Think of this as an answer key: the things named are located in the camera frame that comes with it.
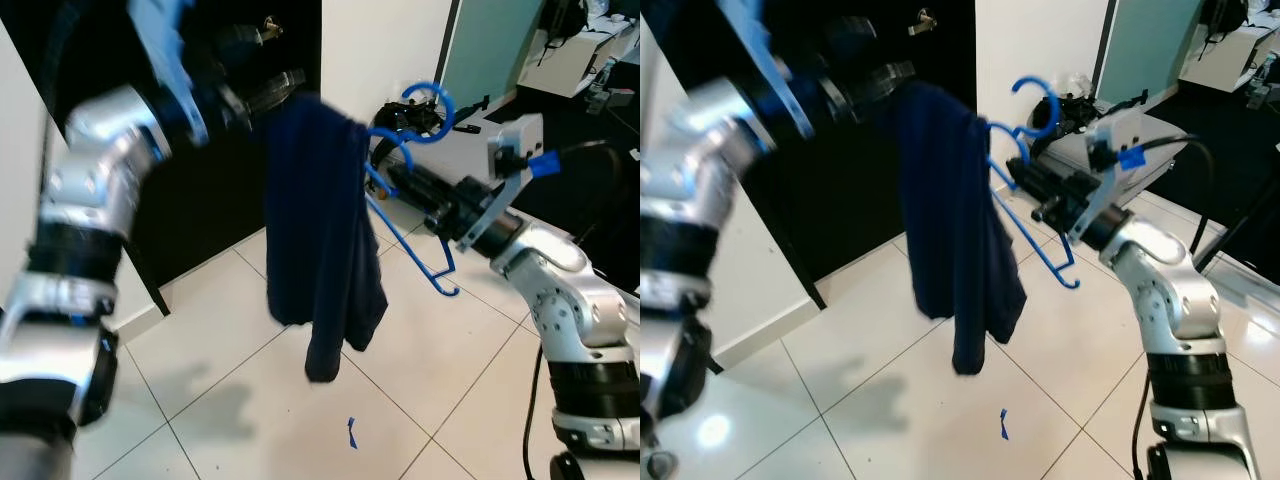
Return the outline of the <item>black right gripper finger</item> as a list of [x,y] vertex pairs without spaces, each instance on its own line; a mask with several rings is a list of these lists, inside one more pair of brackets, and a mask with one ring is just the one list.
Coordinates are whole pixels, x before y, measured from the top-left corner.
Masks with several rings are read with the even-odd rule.
[[1044,179],[1015,179],[1016,196],[1024,198],[1034,210],[1055,211],[1061,209],[1062,197],[1051,182]]
[[1034,160],[1009,160],[1009,174],[1018,188],[1062,188],[1066,178]]
[[417,209],[426,218],[439,220],[447,215],[447,196],[436,189],[398,188],[396,197]]
[[390,183],[402,195],[417,196],[448,196],[454,186],[442,179],[425,166],[407,163],[398,163],[387,168]]

